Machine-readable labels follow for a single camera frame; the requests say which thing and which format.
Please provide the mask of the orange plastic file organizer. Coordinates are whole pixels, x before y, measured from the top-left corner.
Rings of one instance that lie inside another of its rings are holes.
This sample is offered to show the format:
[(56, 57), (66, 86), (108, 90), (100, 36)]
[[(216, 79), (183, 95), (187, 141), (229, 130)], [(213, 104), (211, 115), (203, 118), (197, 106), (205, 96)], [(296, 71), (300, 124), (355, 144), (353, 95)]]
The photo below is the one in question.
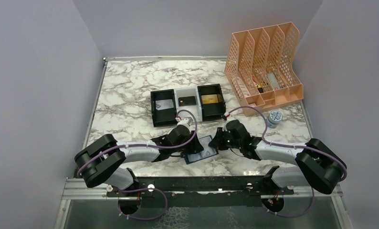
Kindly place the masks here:
[[(292, 22), (232, 33), (224, 72), (246, 116), (256, 114), (254, 107), (265, 112), (303, 100), (304, 86), (293, 70), (299, 36)], [(272, 88), (268, 73), (280, 89)]]

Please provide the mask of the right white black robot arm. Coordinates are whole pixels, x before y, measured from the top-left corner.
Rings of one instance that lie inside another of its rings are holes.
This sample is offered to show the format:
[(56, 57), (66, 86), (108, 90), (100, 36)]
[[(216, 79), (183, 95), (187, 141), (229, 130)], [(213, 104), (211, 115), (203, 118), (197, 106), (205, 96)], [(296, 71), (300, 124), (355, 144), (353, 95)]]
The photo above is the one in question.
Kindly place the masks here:
[(236, 119), (219, 127), (209, 146), (217, 151), (238, 149), (248, 159), (290, 164), (271, 168), (264, 176), (264, 188), (310, 186), (322, 194), (331, 194), (347, 174), (346, 164), (316, 138), (292, 145), (268, 141), (252, 136)]

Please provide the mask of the navy blue card holder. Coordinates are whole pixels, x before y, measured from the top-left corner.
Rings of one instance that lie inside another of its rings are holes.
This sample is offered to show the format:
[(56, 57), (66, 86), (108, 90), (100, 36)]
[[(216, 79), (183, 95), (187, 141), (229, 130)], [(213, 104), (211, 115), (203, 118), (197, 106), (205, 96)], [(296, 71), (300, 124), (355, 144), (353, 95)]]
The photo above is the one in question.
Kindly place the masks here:
[(218, 151), (209, 146), (209, 143), (212, 141), (211, 135), (201, 137), (198, 141), (203, 150), (195, 154), (185, 155), (184, 159), (187, 165), (218, 155)]

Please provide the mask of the black white three-compartment tray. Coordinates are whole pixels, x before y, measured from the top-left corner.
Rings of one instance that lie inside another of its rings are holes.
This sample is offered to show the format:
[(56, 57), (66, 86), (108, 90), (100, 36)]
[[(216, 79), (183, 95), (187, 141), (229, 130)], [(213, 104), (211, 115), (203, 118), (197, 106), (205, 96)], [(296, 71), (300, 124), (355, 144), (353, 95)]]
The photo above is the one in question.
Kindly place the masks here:
[(220, 84), (152, 91), (150, 100), (154, 127), (177, 124), (176, 115), (182, 109), (190, 111), (197, 122), (220, 119), (226, 112)]

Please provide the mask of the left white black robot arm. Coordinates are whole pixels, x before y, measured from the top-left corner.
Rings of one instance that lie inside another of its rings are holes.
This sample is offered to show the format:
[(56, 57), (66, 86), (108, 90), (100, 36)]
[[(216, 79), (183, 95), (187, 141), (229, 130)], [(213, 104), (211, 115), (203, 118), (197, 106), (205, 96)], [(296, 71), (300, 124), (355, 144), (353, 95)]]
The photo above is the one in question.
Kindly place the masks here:
[(81, 150), (74, 157), (77, 175), (84, 179), (88, 188), (100, 184), (114, 186), (122, 191), (139, 189), (139, 181), (123, 163), (146, 161), (159, 162), (174, 153), (181, 156), (203, 151), (196, 132), (178, 125), (168, 134), (146, 142), (118, 142), (112, 134), (106, 134)]

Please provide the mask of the silver credit card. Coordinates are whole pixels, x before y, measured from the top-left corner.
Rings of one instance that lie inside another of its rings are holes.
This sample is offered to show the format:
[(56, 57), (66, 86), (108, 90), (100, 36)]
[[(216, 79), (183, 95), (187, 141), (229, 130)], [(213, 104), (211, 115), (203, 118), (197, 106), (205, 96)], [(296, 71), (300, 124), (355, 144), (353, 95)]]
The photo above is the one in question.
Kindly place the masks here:
[(155, 101), (156, 110), (166, 110), (174, 108), (174, 102), (172, 99), (157, 100)]

